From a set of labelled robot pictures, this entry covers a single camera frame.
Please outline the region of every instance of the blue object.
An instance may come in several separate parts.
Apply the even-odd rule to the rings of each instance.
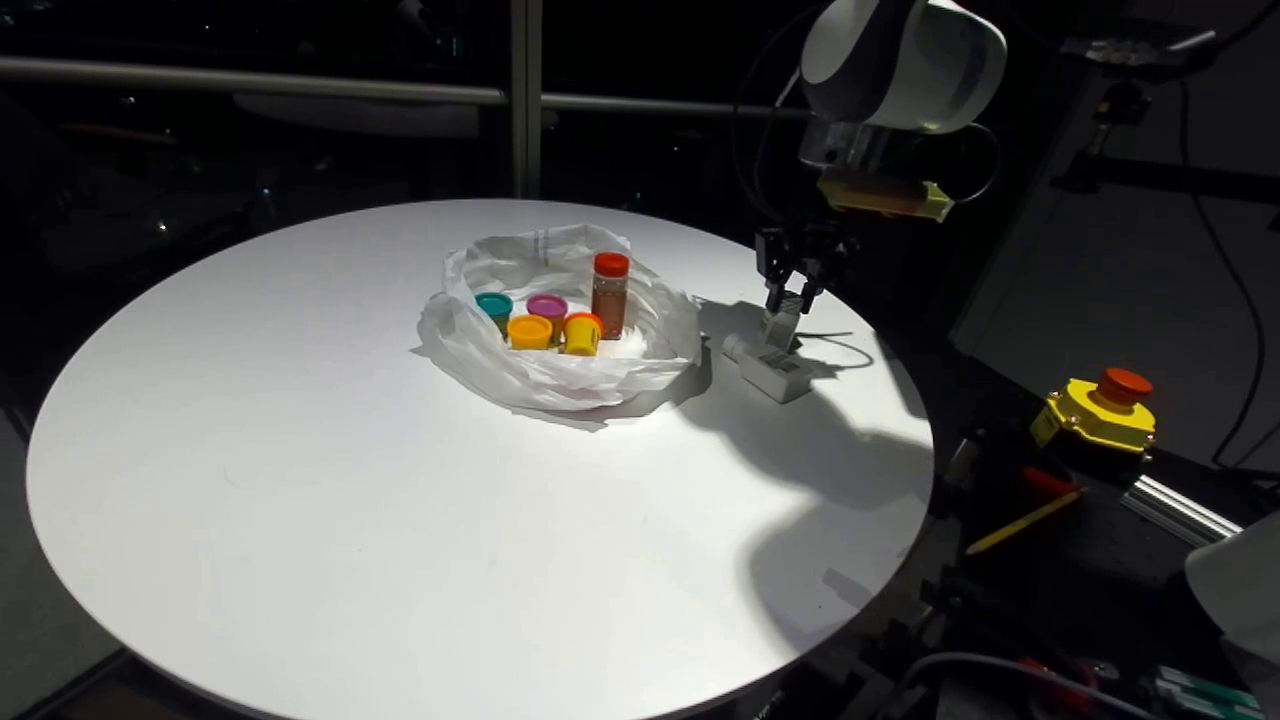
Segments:
[[[506,294],[506,293],[482,293],[477,305],[482,305],[482,313],[508,335],[513,294]]]

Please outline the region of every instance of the clear plastic bag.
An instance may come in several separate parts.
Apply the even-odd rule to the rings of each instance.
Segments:
[[[613,408],[655,408],[670,388],[700,362],[698,305],[663,287],[632,260],[629,331],[600,356],[513,351],[506,331],[477,308],[477,293],[526,294],[558,293],[586,308],[594,294],[594,255],[629,253],[606,227],[550,234],[485,234],[449,260],[449,282],[420,315],[420,351],[465,388],[515,408],[600,418]]]

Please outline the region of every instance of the pink object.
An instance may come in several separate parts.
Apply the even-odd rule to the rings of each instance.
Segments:
[[[567,313],[566,294],[530,294],[530,315],[546,315],[554,325],[559,325]]]

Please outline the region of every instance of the white round table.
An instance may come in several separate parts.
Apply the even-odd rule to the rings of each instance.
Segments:
[[[29,451],[42,546],[135,657],[229,703],[316,715],[606,720],[744,687],[902,568],[934,431],[824,294],[775,408],[735,376],[582,431],[417,351],[444,255],[595,222],[670,282],[759,305],[751,253],[632,210],[449,200],[207,255],[111,315]]]

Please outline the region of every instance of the table surface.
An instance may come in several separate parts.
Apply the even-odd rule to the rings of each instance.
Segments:
[[[661,715],[828,641],[925,525],[914,383],[831,294],[799,325],[831,331],[805,343],[831,373],[787,408],[717,368],[586,431],[417,351],[453,253],[571,222],[629,234],[713,326],[765,294],[748,246],[582,203],[405,203],[235,243],[53,383],[29,503],[56,577],[135,657],[281,715]]]

